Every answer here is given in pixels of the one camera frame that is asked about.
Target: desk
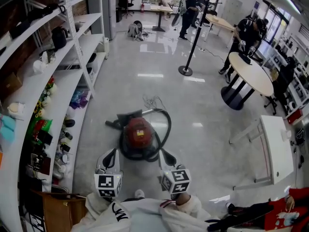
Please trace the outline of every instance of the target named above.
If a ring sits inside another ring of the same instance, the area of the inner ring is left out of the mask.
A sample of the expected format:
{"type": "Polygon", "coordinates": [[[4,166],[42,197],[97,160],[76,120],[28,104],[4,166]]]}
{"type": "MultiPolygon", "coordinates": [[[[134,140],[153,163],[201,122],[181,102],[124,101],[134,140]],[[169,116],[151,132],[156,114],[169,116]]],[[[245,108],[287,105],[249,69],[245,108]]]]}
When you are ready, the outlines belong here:
{"type": "Polygon", "coordinates": [[[234,29],[235,29],[231,24],[229,24],[227,21],[225,21],[224,19],[222,19],[220,17],[216,17],[216,16],[211,15],[211,14],[206,14],[206,19],[209,20],[210,25],[209,25],[209,30],[206,32],[206,35],[205,35],[205,39],[204,39],[205,42],[206,42],[206,40],[208,38],[208,34],[209,34],[210,30],[211,30],[212,25],[216,25],[216,26],[220,27],[217,35],[219,35],[219,33],[221,31],[221,28],[227,29],[229,31],[234,31],[234,29]]]}
{"type": "Polygon", "coordinates": [[[284,141],[281,135],[281,131],[286,131],[285,124],[281,117],[262,115],[260,119],[256,120],[247,129],[230,139],[229,143],[233,144],[237,142],[249,132],[256,129],[260,124],[262,125],[261,133],[253,138],[250,138],[249,141],[252,142],[263,135],[265,136],[271,173],[265,178],[254,180],[256,184],[233,187],[233,190],[243,190],[272,184],[274,185],[294,171],[290,140],[287,139],[284,141]]]}
{"type": "Polygon", "coordinates": [[[243,104],[254,91],[264,96],[271,96],[274,93],[270,78],[254,60],[251,59],[251,65],[249,65],[241,59],[238,52],[230,53],[228,58],[237,74],[228,87],[223,87],[221,89],[221,96],[230,108],[234,110],[242,109],[243,104]],[[239,77],[241,77],[243,81],[237,89],[233,89],[232,87],[239,77]],[[251,87],[251,90],[242,98],[239,92],[246,83],[251,87]]]}
{"type": "Polygon", "coordinates": [[[161,28],[162,13],[163,12],[173,13],[173,10],[170,7],[167,7],[167,6],[161,7],[161,6],[158,6],[158,5],[151,5],[150,10],[159,12],[158,26],[153,26],[153,31],[165,32],[165,30],[163,28],[161,28]]]}

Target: black pole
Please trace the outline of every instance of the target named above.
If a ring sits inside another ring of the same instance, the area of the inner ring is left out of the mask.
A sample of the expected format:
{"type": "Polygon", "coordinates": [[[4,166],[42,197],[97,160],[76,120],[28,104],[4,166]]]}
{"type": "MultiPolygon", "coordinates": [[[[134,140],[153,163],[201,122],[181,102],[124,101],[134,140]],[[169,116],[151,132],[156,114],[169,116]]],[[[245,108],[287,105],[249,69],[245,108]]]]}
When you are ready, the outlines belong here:
{"type": "Polygon", "coordinates": [[[207,10],[208,10],[208,4],[209,4],[209,0],[206,0],[205,2],[205,8],[204,8],[204,13],[203,13],[203,16],[200,20],[200,23],[199,23],[199,26],[198,26],[198,29],[197,29],[197,34],[195,35],[195,39],[194,39],[194,42],[193,42],[193,46],[192,46],[192,49],[191,49],[191,52],[190,52],[190,56],[189,56],[189,59],[187,61],[187,64],[186,66],[182,65],[182,66],[179,66],[178,68],[178,71],[181,75],[185,75],[185,76],[191,76],[193,74],[193,71],[191,68],[189,68],[189,64],[191,62],[191,58],[193,56],[193,53],[194,53],[194,50],[195,50],[195,47],[197,45],[197,41],[198,41],[198,38],[199,38],[199,34],[201,33],[201,30],[202,30],[202,25],[203,25],[203,20],[204,18],[206,17],[206,14],[207,14],[207,10]]]}

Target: black pants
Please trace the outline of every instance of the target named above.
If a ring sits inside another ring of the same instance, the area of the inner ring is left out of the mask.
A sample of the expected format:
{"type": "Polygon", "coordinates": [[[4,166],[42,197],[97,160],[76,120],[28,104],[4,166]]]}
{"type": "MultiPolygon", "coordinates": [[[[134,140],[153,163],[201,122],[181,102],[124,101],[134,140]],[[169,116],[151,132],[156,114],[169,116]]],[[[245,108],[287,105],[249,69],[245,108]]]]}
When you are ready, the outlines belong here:
{"type": "MultiPolygon", "coordinates": [[[[267,206],[267,203],[257,203],[250,207],[235,207],[232,210],[229,210],[228,213],[233,216],[246,216],[249,213],[256,212],[257,210],[263,210],[267,206]]],[[[256,228],[256,229],[264,229],[265,226],[265,215],[258,217],[249,222],[244,222],[243,224],[236,226],[237,228],[256,228]]]]}
{"type": "Polygon", "coordinates": [[[197,21],[198,14],[199,14],[199,12],[196,11],[196,12],[195,12],[195,15],[194,15],[194,17],[193,17],[193,19],[192,19],[192,24],[191,24],[192,26],[196,26],[196,25],[195,25],[195,22],[197,21]]]}
{"type": "MultiPolygon", "coordinates": [[[[230,55],[231,52],[240,52],[239,48],[238,48],[238,44],[239,42],[233,42],[232,44],[232,47],[227,55],[227,58],[226,58],[226,61],[224,63],[224,67],[222,68],[223,71],[226,71],[228,68],[230,68],[230,60],[228,59],[228,56],[230,55]]],[[[234,72],[234,69],[233,67],[231,67],[229,70],[228,70],[228,74],[232,74],[234,72]]]]}
{"type": "Polygon", "coordinates": [[[184,37],[185,33],[187,33],[187,29],[190,27],[192,20],[192,16],[188,15],[187,13],[183,14],[183,27],[179,33],[181,37],[184,37]]]}

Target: person's hand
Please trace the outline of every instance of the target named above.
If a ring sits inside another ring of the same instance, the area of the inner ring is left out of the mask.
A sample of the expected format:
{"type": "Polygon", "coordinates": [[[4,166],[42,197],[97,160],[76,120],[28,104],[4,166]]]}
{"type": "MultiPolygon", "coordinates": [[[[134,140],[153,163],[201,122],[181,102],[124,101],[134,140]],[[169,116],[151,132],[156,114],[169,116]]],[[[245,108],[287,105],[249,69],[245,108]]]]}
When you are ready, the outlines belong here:
{"type": "Polygon", "coordinates": [[[239,44],[238,44],[238,49],[241,51],[241,52],[244,52],[246,50],[246,42],[245,41],[241,41],[239,44]]]}
{"type": "Polygon", "coordinates": [[[290,212],[292,209],[294,209],[295,201],[292,196],[289,196],[286,199],[286,205],[285,205],[285,211],[290,212]]]}
{"type": "Polygon", "coordinates": [[[249,52],[248,52],[248,56],[252,57],[255,53],[255,47],[254,46],[251,46],[250,49],[249,49],[249,52]]]}

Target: polished floor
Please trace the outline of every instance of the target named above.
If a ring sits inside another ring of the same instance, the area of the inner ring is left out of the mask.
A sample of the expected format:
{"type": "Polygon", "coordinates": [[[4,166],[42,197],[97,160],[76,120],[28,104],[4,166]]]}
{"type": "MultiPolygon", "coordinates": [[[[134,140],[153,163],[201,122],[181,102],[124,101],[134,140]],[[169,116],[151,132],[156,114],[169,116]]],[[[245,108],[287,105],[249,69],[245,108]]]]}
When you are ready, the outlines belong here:
{"type": "MultiPolygon", "coordinates": [[[[266,202],[269,198],[281,198],[289,187],[303,187],[303,170],[297,170],[275,186],[232,190],[233,186],[250,184],[255,178],[265,177],[269,166],[265,163],[264,141],[249,143],[244,139],[230,145],[228,139],[260,115],[271,115],[271,108],[264,108],[266,99],[257,93],[240,111],[230,109],[222,100],[220,90],[226,82],[218,71],[228,53],[226,44],[230,32],[222,30],[217,36],[218,29],[214,27],[206,43],[206,52],[199,50],[203,34],[200,36],[190,63],[194,74],[188,78],[179,74],[178,67],[186,64],[192,43],[178,39],[181,26],[174,31],[171,19],[162,21],[167,30],[165,33],[151,30],[156,23],[156,14],[135,13],[118,25],[120,32],[110,42],[109,58],[104,61],[95,85],[96,97],[90,101],[86,112],[75,163],[73,192],[85,195],[95,190],[93,174],[98,157],[118,146],[119,132],[106,127],[105,121],[116,119],[118,113],[147,110],[143,96],[159,96],[162,100],[172,120],[164,148],[190,170],[190,193],[199,197],[211,214],[223,215],[227,201],[246,206],[266,202]],[[144,31],[149,33],[142,42],[133,41],[121,32],[134,20],[140,20],[144,31]]],[[[189,29],[187,37],[191,42],[195,33],[195,29],[189,29]]],[[[152,114],[146,119],[160,135],[164,135],[167,122],[163,116],[152,114]]],[[[139,188],[147,197],[168,197],[160,189],[157,162],[122,159],[122,169],[124,184],[120,200],[132,197],[134,190],[139,188]]]]}

